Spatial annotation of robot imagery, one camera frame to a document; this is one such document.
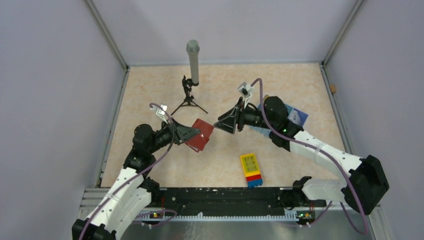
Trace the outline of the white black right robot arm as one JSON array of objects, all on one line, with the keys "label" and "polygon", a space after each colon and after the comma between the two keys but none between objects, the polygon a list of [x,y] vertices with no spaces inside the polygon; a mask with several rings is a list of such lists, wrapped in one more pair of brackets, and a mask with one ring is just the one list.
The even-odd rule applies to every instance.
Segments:
[{"label": "white black right robot arm", "polygon": [[370,215],[390,188],[381,161],[373,155],[360,157],[334,148],[290,121],[288,115],[277,96],[266,97],[264,105],[257,107],[239,98],[213,126],[230,134],[242,131],[244,126],[270,130],[268,137],[277,147],[304,156],[338,176],[338,180],[305,176],[297,181],[300,187],[293,192],[297,205],[327,200]]}]

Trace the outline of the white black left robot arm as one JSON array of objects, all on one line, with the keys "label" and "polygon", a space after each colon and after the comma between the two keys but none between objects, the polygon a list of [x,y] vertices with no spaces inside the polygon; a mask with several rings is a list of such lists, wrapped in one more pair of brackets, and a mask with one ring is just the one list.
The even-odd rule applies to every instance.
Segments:
[{"label": "white black left robot arm", "polygon": [[77,219],[72,228],[74,240],[119,240],[147,206],[160,202],[158,183],[148,178],[151,169],[159,163],[154,152],[176,144],[183,144],[198,136],[201,130],[185,126],[174,119],[162,122],[154,131],[149,124],[134,130],[133,146],[119,175],[95,209],[84,219]]}]

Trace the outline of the red leather card holder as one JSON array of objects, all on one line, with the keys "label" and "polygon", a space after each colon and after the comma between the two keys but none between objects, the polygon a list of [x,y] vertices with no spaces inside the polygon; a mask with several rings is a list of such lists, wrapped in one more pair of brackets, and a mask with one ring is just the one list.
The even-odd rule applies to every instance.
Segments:
[{"label": "red leather card holder", "polygon": [[190,140],[186,141],[185,144],[196,153],[199,153],[204,150],[205,146],[209,142],[214,126],[200,118],[197,118],[191,127],[198,129],[199,133]]}]

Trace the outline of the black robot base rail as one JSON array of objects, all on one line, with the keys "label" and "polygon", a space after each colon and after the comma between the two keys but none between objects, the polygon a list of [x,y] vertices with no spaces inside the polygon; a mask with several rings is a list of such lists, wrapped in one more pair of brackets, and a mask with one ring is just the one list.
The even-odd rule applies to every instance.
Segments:
[{"label": "black robot base rail", "polygon": [[309,200],[300,190],[287,187],[160,188],[148,205],[174,210],[179,217],[279,217],[295,208],[326,206],[325,200]]}]

